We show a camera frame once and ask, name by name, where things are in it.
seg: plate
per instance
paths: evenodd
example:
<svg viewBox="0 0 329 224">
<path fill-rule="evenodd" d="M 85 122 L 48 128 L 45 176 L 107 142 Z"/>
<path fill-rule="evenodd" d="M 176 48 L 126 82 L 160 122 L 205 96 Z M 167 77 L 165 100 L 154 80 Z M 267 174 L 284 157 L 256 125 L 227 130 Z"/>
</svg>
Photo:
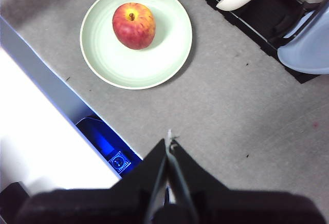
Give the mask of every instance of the plate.
<svg viewBox="0 0 329 224">
<path fill-rule="evenodd" d="M 112 17 L 124 3 L 141 3 L 155 18 L 155 37 L 145 49 L 129 49 L 116 38 Z M 125 89 L 145 89 L 171 78 L 192 45 L 192 26 L 178 0 L 97 0 L 80 29 L 80 47 L 90 69 L 102 80 Z"/>
</svg>

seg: apple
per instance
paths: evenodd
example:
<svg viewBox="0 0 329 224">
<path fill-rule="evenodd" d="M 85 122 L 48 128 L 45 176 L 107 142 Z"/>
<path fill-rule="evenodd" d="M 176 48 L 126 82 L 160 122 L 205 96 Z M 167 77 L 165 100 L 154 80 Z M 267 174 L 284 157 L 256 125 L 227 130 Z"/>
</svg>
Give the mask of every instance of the apple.
<svg viewBox="0 0 329 224">
<path fill-rule="evenodd" d="M 148 47 L 155 35 L 153 14 L 140 3 L 125 3 L 118 7 L 112 25 L 118 40 L 131 49 Z"/>
</svg>

